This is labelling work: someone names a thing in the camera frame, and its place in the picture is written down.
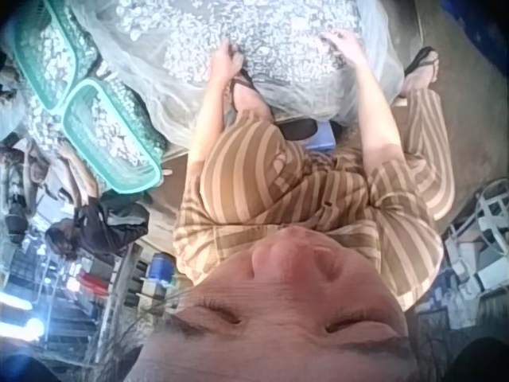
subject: green basket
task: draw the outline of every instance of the green basket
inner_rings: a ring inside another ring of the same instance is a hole
[[[144,160],[137,165],[111,156],[106,147],[98,144],[92,115],[92,104],[97,96],[142,154]],[[120,81],[109,84],[92,78],[81,81],[68,97],[63,125],[79,154],[116,192],[137,193],[161,182],[160,163],[165,140],[152,127],[134,94]]]
[[[70,57],[65,80],[45,78],[46,28],[60,32]],[[97,60],[97,48],[85,36],[64,0],[32,0],[18,12],[14,23],[14,56],[31,88],[46,110],[57,112],[71,91]]]

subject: concrete floor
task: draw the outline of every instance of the concrete floor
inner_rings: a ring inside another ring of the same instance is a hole
[[[456,179],[456,200],[443,231],[474,192],[508,175],[507,78],[464,35],[440,0],[415,0],[424,45],[440,54],[434,89],[441,95]]]

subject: red object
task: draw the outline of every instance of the red object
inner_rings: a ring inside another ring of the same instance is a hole
[[[84,271],[81,271],[80,274],[76,276],[76,280],[78,280],[78,283],[80,283],[82,287],[86,288],[96,296],[108,296],[107,282],[89,275]]]

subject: woman's foot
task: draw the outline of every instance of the woman's foot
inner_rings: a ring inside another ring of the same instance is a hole
[[[440,61],[438,53],[432,50],[424,57],[418,68],[406,76],[400,96],[406,97],[413,90],[427,89],[430,84],[437,81]]]
[[[231,98],[234,108],[237,111],[254,111],[257,116],[271,121],[272,113],[269,105],[266,104],[260,93],[250,88],[250,81],[240,73],[235,76],[233,81]]]

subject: eyebrow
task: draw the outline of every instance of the eyebrow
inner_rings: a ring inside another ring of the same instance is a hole
[[[165,320],[164,330],[166,332],[180,334],[185,338],[203,337],[207,334],[215,333],[214,330],[188,322],[174,314]],[[333,349],[338,352],[350,351],[362,356],[388,354],[403,360],[415,358],[408,337],[391,337],[381,341],[351,342],[327,346],[327,349]]]

